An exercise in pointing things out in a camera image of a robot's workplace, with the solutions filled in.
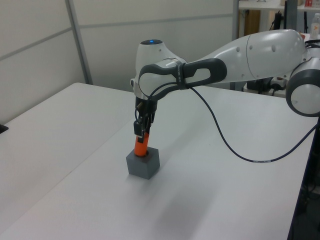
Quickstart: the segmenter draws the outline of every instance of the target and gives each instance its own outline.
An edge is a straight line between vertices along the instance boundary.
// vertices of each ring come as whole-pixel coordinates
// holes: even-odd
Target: black handle
[[[183,77],[185,79],[193,77],[198,69],[208,69],[210,71],[210,77],[201,81],[187,83],[186,86],[188,88],[218,83],[227,76],[227,67],[222,60],[218,58],[208,58],[183,65]]]

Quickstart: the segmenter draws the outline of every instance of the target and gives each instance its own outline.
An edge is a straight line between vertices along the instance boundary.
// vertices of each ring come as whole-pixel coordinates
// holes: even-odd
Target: bottle
[[[319,34],[319,27],[320,27],[320,13],[316,13],[314,15],[314,18],[312,20],[311,24],[311,32],[310,32],[310,38],[311,39],[317,39]]]

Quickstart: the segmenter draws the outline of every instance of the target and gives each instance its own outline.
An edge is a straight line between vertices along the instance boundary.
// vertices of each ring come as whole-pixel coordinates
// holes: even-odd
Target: black cable
[[[320,39],[313,39],[313,40],[308,40],[308,41],[305,41],[305,44],[317,44],[317,43],[320,43]]]
[[[287,153],[285,153],[285,154],[283,154],[283,155],[281,155],[281,156],[279,156],[279,157],[277,157],[277,158],[274,158],[274,159],[271,159],[271,160],[264,160],[264,161],[250,160],[250,159],[248,159],[248,158],[245,158],[245,157],[239,155],[238,153],[236,153],[236,152],[232,149],[232,147],[227,143],[224,135],[222,134],[221,129],[220,129],[219,124],[218,124],[218,121],[217,121],[217,119],[216,119],[216,116],[215,116],[214,112],[212,111],[211,107],[209,106],[209,104],[207,103],[207,101],[206,101],[206,100],[200,95],[200,93],[198,93],[195,89],[193,89],[192,87],[190,87],[190,89],[191,89],[192,91],[194,91],[195,94],[198,95],[198,97],[204,102],[204,104],[206,105],[206,107],[209,109],[209,111],[210,111],[210,113],[211,113],[211,115],[212,115],[212,117],[213,117],[213,119],[214,119],[215,125],[216,125],[216,127],[217,127],[217,129],[218,129],[218,131],[219,131],[219,133],[220,133],[220,136],[221,136],[222,140],[224,141],[225,145],[226,145],[226,146],[230,149],[230,151],[233,152],[233,154],[236,155],[238,158],[241,158],[242,160],[245,160],[245,161],[250,162],[250,163],[258,163],[258,164],[262,164],[262,163],[272,163],[272,162],[278,161],[278,160],[280,160],[280,159],[283,159],[284,157],[286,157],[286,156],[288,156],[289,154],[291,154],[294,150],[296,150],[297,147],[299,147],[299,145],[302,144],[303,141],[306,140],[306,138],[307,138],[316,128],[318,128],[318,127],[320,126],[320,123],[317,123],[313,128],[311,128],[311,130],[310,130],[290,151],[288,151]]]
[[[158,86],[158,87],[150,94],[150,96],[148,96],[148,99],[146,100],[145,108],[144,108],[144,111],[143,111],[143,115],[142,115],[142,116],[143,116],[143,119],[142,119],[142,126],[143,126],[143,127],[145,127],[145,123],[146,123],[146,118],[145,118],[145,116],[146,116],[147,109],[148,109],[148,105],[149,105],[149,102],[150,102],[152,96],[153,96],[159,89],[161,89],[161,88],[163,88],[163,87],[165,87],[165,86],[167,86],[167,85],[173,85],[173,84],[177,84],[177,83],[176,83],[176,82],[167,82],[167,83],[164,83],[164,84]]]
[[[135,116],[135,120],[138,121],[138,117],[137,117],[137,108],[134,110],[134,116]]]
[[[274,88],[273,91],[272,91],[271,96],[274,96],[276,91],[277,91],[277,90]]]
[[[272,26],[274,25],[275,21],[272,22],[271,27],[269,28],[269,31],[271,30]]]

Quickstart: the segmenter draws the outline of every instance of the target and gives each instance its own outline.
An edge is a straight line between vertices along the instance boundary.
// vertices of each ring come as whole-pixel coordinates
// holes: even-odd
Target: metal pole
[[[298,0],[287,0],[286,28],[297,30]]]

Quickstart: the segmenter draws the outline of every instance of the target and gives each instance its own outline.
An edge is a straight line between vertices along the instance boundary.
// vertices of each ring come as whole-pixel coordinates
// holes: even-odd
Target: white wall
[[[187,62],[232,40],[234,0],[73,0],[94,85],[132,91],[140,42],[160,39]]]
[[[0,123],[84,76],[64,0],[0,0]]]

